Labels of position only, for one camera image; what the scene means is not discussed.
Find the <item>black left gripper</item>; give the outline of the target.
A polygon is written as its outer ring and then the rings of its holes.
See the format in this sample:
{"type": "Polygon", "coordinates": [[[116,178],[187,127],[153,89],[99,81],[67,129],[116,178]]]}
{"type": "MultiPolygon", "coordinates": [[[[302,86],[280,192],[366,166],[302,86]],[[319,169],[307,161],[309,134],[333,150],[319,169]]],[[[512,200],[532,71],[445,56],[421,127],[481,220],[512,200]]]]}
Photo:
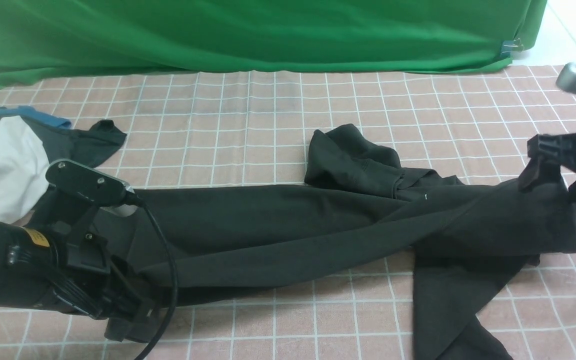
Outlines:
{"type": "Polygon", "coordinates": [[[28,251],[28,265],[51,285],[52,294],[79,315],[106,320],[105,337],[148,343],[159,326],[153,287],[108,250],[94,226],[99,208],[85,199],[50,190],[29,227],[47,248],[28,251]]]}

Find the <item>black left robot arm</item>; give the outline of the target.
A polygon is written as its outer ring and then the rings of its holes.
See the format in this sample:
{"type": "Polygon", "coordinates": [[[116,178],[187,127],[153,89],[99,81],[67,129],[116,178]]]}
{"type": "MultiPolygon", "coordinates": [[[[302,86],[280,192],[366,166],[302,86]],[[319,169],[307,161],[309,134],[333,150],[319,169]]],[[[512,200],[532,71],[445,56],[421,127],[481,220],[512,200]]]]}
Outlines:
{"type": "Polygon", "coordinates": [[[0,308],[107,321],[105,337],[146,344],[161,306],[154,289],[112,253],[118,216],[54,193],[24,226],[0,222],[0,308]]]}

